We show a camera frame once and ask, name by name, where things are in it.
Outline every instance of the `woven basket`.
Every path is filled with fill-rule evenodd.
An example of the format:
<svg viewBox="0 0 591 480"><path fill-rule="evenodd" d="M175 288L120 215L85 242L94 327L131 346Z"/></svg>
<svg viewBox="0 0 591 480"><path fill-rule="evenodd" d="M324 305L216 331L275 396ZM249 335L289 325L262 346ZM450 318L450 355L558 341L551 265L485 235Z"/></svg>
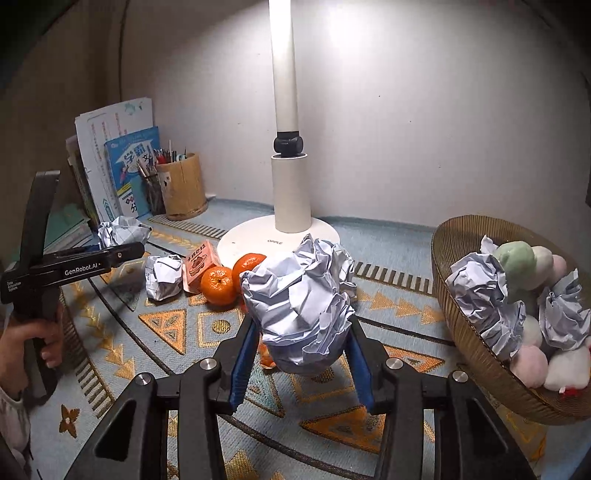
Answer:
<svg viewBox="0 0 591 480"><path fill-rule="evenodd" d="M523 240L541 245L561 255L569 271L577 265L573 259L548 240L505 220L479 215L456 217L442 223L431 243L434 291L452 332L457 348L466 358L470 374L498 401L526 419L547 425L574 423L591 417L591 387L578 397L560 398L557 392L545 388L527 388L508 368L503 367L485 344L446 286L445 279L452 273L451 266L465 255L480 251L480 240L488 235L497 244ZM579 270L583 287L582 305L589 308L591 279Z"/></svg>

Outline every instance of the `sleeve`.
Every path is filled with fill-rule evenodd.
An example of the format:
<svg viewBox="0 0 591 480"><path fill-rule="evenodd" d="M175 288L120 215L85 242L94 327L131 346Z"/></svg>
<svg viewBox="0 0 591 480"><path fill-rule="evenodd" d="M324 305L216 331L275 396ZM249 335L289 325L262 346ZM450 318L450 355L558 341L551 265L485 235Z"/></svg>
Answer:
<svg viewBox="0 0 591 480"><path fill-rule="evenodd" d="M0 388L0 433L22 467L25 459L22 452L27 447L31 425L27 411L20 400L13 400Z"/></svg>

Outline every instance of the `lamp base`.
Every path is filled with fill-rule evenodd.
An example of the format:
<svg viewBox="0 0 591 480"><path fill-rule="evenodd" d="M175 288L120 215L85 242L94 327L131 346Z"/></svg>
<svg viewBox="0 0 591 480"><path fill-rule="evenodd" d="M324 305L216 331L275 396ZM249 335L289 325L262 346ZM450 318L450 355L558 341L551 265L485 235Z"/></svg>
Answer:
<svg viewBox="0 0 591 480"><path fill-rule="evenodd" d="M236 225L217 244L217 254L225 267L232 268L236 260L248 253L269 256L293 252L308 233L314 238L340 242L336 230L317 218L304 232L284 233L275 228L275 215L269 215Z"/></svg>

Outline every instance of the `silver screw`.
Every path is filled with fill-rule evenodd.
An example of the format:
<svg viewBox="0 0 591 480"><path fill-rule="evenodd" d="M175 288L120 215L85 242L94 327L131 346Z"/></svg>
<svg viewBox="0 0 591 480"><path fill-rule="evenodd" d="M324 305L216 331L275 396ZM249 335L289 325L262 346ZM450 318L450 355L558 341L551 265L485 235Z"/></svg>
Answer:
<svg viewBox="0 0 591 480"><path fill-rule="evenodd" d="M468 374L462 370L455 370L452 373L452 378L458 383L466 383L468 381Z"/></svg>
<svg viewBox="0 0 591 480"><path fill-rule="evenodd" d="M204 358L199 362L199 366L204 370L212 370L217 367L217 360L214 358Z"/></svg>
<svg viewBox="0 0 591 480"><path fill-rule="evenodd" d="M135 377L135 383L138 385L148 385L152 381L150 374L139 374Z"/></svg>
<svg viewBox="0 0 591 480"><path fill-rule="evenodd" d="M386 360L386 367L391 368L392 370L400 370L404 362L399 358L388 358Z"/></svg>

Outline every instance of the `crumpled paper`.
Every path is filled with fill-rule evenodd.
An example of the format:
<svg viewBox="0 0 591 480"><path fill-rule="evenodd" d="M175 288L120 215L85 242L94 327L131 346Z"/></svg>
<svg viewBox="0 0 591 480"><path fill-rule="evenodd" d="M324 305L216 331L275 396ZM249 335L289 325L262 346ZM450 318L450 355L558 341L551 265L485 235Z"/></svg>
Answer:
<svg viewBox="0 0 591 480"><path fill-rule="evenodd" d="M245 303L281 370L314 376L341 356L354 313L353 274L345 249L309 234L294 252L241 274Z"/></svg>
<svg viewBox="0 0 591 480"><path fill-rule="evenodd" d="M575 269L539 296L540 329L550 346L575 350L589 335L591 310L583 310L579 303L581 290Z"/></svg>
<svg viewBox="0 0 591 480"><path fill-rule="evenodd" d="M144 225L137 218L118 216L112 222L102 222L99 226L99 242L101 248L115 245L142 242L144 245L150 238L152 228Z"/></svg>
<svg viewBox="0 0 591 480"><path fill-rule="evenodd" d="M502 361L512 358L522 343L525 304L508 303L505 272L492 256L496 245L486 235L482 253L471 253L452 265L446 283L462 312L484 342Z"/></svg>
<svg viewBox="0 0 591 480"><path fill-rule="evenodd" d="M148 257L145 266L148 298L160 301L181 291L183 259L178 255Z"/></svg>

